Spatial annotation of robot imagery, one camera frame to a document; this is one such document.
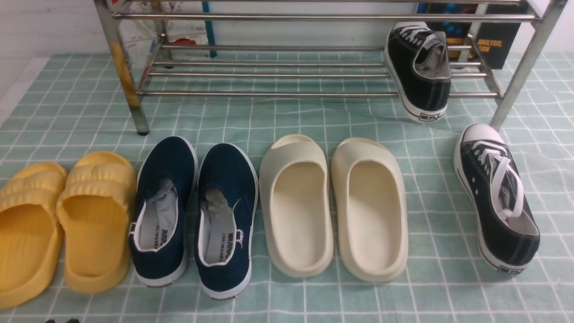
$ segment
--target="white wall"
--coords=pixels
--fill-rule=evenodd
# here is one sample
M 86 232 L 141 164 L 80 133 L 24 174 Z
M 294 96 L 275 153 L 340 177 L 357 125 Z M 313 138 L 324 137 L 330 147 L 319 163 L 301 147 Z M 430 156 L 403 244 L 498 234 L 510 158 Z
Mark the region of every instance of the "white wall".
M 548 0 L 535 0 L 545 7 Z M 572 51 L 574 5 L 571 1 L 546 51 Z M 213 2 L 213 12 L 409 13 L 411 4 L 389 3 L 242 3 Z M 369 45 L 382 44 L 386 23 L 215 22 L 220 44 Z M 523 25 L 513 51 L 523 51 L 532 28 Z M 107 52 L 94 4 L 90 0 L 0 1 L 0 57 L 39 57 L 57 53 Z

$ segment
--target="white slide sandal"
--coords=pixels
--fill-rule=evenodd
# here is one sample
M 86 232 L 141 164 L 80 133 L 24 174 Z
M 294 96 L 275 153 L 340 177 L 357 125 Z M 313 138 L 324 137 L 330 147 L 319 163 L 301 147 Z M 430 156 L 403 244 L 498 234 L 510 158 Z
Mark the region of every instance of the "white slide sandal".
M 396 159 L 375 141 L 349 138 L 333 155 L 331 178 L 345 267 L 374 283 L 401 275 L 409 243 L 405 185 Z
M 259 194 L 271 262 L 285 275 L 314 276 L 333 258 L 325 155 L 309 137 L 275 142 L 259 170 Z

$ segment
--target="sneaker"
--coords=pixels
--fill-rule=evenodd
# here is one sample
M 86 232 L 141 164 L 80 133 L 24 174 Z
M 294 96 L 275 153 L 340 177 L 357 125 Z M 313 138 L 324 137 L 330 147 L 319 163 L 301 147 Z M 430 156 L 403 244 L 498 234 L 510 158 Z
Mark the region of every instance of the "sneaker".
M 451 90 L 444 32 L 433 32 L 424 22 L 396 23 L 385 46 L 385 62 L 409 118 L 430 122 L 444 115 Z
M 480 252 L 490 267 L 519 274 L 538 250 L 540 232 L 510 150 L 483 124 L 467 127 L 456 147 L 455 171 L 475 208 Z
M 257 173 L 232 144 L 215 145 L 201 163 L 195 261 L 201 289 L 212 299 L 239 295 L 251 279 Z
M 129 243 L 139 281 L 171 285 L 187 267 L 185 211 L 197 184 L 197 155 L 182 137 L 163 139 L 138 174 L 137 213 Z

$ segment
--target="shoe sole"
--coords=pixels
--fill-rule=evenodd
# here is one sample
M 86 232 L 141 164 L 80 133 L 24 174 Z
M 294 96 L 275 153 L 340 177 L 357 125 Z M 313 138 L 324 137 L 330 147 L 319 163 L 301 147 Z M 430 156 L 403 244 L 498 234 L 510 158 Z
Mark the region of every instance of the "shoe sole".
M 253 225 L 255 221 L 255 211 L 257 210 L 257 202 L 259 201 L 259 180 L 257 178 L 257 172 L 255 171 L 255 167 L 253 167 L 251 160 L 249 160 L 249 157 L 245 154 L 243 150 L 241 150 L 241 148 L 237 147 L 234 144 L 227 144 L 227 145 L 232 145 L 233 147 L 235 147 L 235 149 L 237 149 L 241 153 L 241 155 L 243 155 L 243 158 L 245 158 L 245 161 L 247 161 L 249 168 L 251 168 L 251 173 L 253 174 L 253 181 L 255 183 L 255 204 L 253 206 L 253 214 L 251 215 L 251 230 L 249 232 L 249 268 L 247 269 L 247 275 L 245 275 L 245 278 L 243 278 L 243 280 L 237 286 L 226 291 L 211 290 L 207 286 L 205 286 L 201 280 L 199 282 L 201 290 L 203 290 L 203 292 L 206 293 L 214 301 L 227 301 L 229 299 L 234 299 L 239 294 L 241 294 L 241 292 L 243 292 L 245 288 L 247 288 L 247 285 L 251 280 L 251 268 L 252 268 L 251 249 L 252 249 L 253 231 L 254 231 Z
M 391 31 L 389 32 L 388 37 L 390 37 L 392 31 L 393 31 L 393 29 L 391 28 Z M 422 110 L 422 109 L 415 107 L 414 104 L 412 104 L 411 101 L 409 101 L 409 99 L 406 97 L 405 90 L 402 87 L 401 80 L 398 78 L 398 75 L 397 75 L 397 72 L 394 68 L 393 62 L 390 59 L 388 48 L 389 48 L 388 46 L 385 46 L 385 50 L 384 50 L 384 52 L 385 52 L 385 64 L 387 65 L 387 69 L 389 70 L 389 72 L 393 76 L 395 83 L 397 84 L 399 98 L 402 101 L 402 105 L 406 109 L 407 116 L 409 116 L 409 118 L 411 120 L 416 121 L 416 122 L 420 122 L 420 123 L 434 122 L 434 121 L 437 121 L 440 118 L 442 118 L 444 116 L 445 112 L 447 111 L 447 105 L 444 105 L 444 108 L 442 108 L 440 110 L 426 111 L 426 110 Z
M 195 152 L 195 149 L 193 148 L 192 144 L 187 139 L 185 139 L 181 136 L 175 136 L 175 137 L 182 139 L 187 144 L 187 146 L 189 147 L 189 151 L 191 152 L 191 155 L 193 156 L 193 164 L 195 165 L 195 170 L 193 173 L 193 181 L 191 184 L 191 192 L 193 193 L 193 191 L 197 187 L 197 181 L 199 179 L 199 159 L 197 158 L 197 153 Z M 139 168 L 138 183 L 139 183 L 139 177 L 142 175 L 142 170 L 144 168 L 145 161 L 148 160 L 148 157 L 151 154 L 152 154 L 152 152 L 150 151 L 148 153 L 148 155 L 145 157 L 143 164 L 142 164 L 142 167 Z M 187 228 L 187 217 L 186 216 L 184 216 L 184 228 Z M 135 274 L 136 274 L 139 282 L 144 284 L 145 286 L 148 286 L 151 288 L 166 287 L 166 286 L 173 284 L 174 282 L 176 282 L 178 279 L 180 279 L 183 276 L 183 274 L 185 273 L 185 270 L 187 269 L 188 259 L 189 259 L 189 253 L 187 250 L 187 232 L 185 232 L 185 230 L 184 230 L 183 257 L 181 258 L 180 265 L 177 267 L 177 269 L 173 273 L 171 273 L 165 277 L 158 278 L 158 279 L 149 279 L 149 278 L 142 277 L 138 274 L 137 270 L 136 270 Z
M 472 195 L 472 190 L 470 188 L 470 185 L 468 184 L 468 181 L 466 180 L 466 177 L 464 176 L 464 171 L 463 171 L 463 167 L 462 167 L 462 159 L 460 157 L 460 143 L 462 142 L 462 139 L 464 137 L 464 134 L 466 132 L 466 129 L 460 134 L 459 139 L 456 143 L 456 148 L 455 148 L 455 155 L 454 155 L 454 166 L 455 166 L 455 171 L 456 171 L 456 175 L 459 178 L 460 184 L 464 187 L 464 190 L 466 191 L 469 199 L 472 202 L 472 206 L 474 207 L 474 213 L 475 213 L 475 217 L 476 217 L 476 238 L 478 239 L 478 248 L 480 250 L 480 254 L 482 256 L 482 259 L 484 259 L 484 261 L 486 262 L 486 264 L 499 272 L 502 272 L 504 274 L 509 274 L 509 275 L 517 275 L 520 274 L 524 269 L 526 269 L 528 267 L 528 264 L 522 265 L 522 266 L 514 266 L 511 264 L 507 264 L 503 261 L 501 261 L 500 259 L 496 258 L 492 252 L 490 252 L 490 250 L 488 250 L 488 247 L 486 246 L 486 243 L 484 242 L 484 237 L 482 236 L 482 226 L 480 225 L 480 217 L 478 214 L 478 208 L 476 207 L 476 203 L 474 201 L 474 196 Z

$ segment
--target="blue canvas upper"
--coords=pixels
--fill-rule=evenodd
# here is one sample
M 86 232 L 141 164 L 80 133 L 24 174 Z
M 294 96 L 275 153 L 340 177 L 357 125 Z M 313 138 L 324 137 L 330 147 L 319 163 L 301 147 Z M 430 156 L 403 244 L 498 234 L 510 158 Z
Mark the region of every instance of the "blue canvas upper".
M 165 277 L 180 265 L 185 252 L 185 210 L 193 189 L 196 162 L 187 142 L 168 137 L 155 146 L 144 161 L 138 181 L 137 210 L 130 228 L 129 245 L 138 275 L 147 279 Z M 155 196 L 160 180 L 169 178 L 177 193 L 177 225 L 172 238 L 157 251 L 140 251 L 135 246 L 135 223 L 144 202 Z
M 195 259 L 201 282 L 212 291 L 227 291 L 239 285 L 247 275 L 250 267 L 250 236 L 254 208 L 257 203 L 257 186 L 250 164 L 243 153 L 230 144 L 214 146 L 203 160 L 198 192 L 199 210 L 205 201 L 208 189 L 218 189 L 223 193 L 233 215 L 237 230 L 243 232 L 242 242 L 235 242 L 235 251 L 225 265 L 205 266 L 199 258 L 203 251 L 198 248 L 200 236 L 201 211 L 197 217 Z

